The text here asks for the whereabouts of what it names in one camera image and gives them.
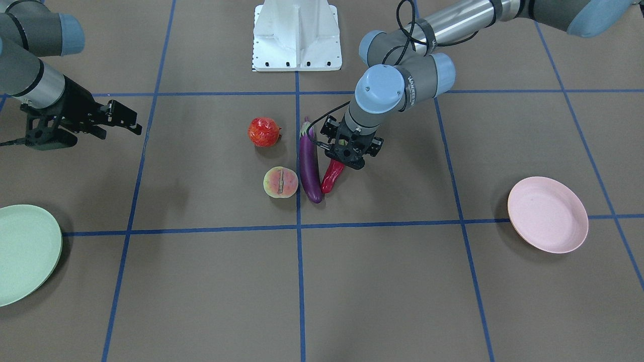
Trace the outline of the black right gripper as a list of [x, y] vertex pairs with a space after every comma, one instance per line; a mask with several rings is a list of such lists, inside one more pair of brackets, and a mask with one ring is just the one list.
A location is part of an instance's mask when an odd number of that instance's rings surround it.
[[63, 80], [61, 96], [48, 106], [48, 114], [57, 117], [58, 126], [72, 133], [88, 133], [102, 140], [107, 136], [107, 131], [99, 127], [103, 124], [124, 128], [136, 135], [142, 134], [143, 128], [137, 122], [138, 112], [116, 100], [110, 100], [106, 105], [97, 103], [87, 89], [67, 76], [63, 76]]

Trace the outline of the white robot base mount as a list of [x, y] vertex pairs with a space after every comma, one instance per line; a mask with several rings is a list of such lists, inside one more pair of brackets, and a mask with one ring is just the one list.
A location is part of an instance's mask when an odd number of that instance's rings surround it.
[[255, 7], [252, 70], [338, 71], [338, 9], [328, 1], [264, 1]]

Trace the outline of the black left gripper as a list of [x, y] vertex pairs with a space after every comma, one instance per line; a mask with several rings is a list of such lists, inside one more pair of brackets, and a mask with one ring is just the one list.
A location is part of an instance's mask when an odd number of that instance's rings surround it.
[[341, 122], [332, 144], [332, 158], [354, 170], [361, 170], [365, 165], [364, 156], [375, 157], [383, 144], [384, 140], [374, 133], [361, 135], [359, 131], [351, 131], [345, 122]]

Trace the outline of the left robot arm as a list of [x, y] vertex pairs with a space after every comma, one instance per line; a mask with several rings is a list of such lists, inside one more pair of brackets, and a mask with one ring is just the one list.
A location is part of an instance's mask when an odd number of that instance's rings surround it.
[[376, 156], [383, 145], [375, 135], [393, 113], [450, 90], [456, 69], [439, 48], [472, 39], [498, 22], [525, 18], [581, 38], [612, 27], [633, 1], [460, 1], [425, 18], [412, 7], [411, 21], [392, 32], [372, 31], [359, 44], [367, 70], [340, 121], [327, 116], [320, 130], [328, 142], [325, 155], [352, 169], [364, 167], [364, 156]]

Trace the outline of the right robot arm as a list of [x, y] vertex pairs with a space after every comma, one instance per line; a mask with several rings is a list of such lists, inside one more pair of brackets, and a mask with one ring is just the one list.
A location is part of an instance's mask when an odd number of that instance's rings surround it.
[[43, 58], [78, 54], [85, 33], [78, 20], [55, 13], [41, 1], [2, 1], [2, 94], [19, 101], [26, 113], [22, 138], [3, 146], [24, 145], [36, 150], [73, 147], [77, 134], [106, 138], [106, 127], [142, 133], [137, 113], [110, 100], [105, 105]]

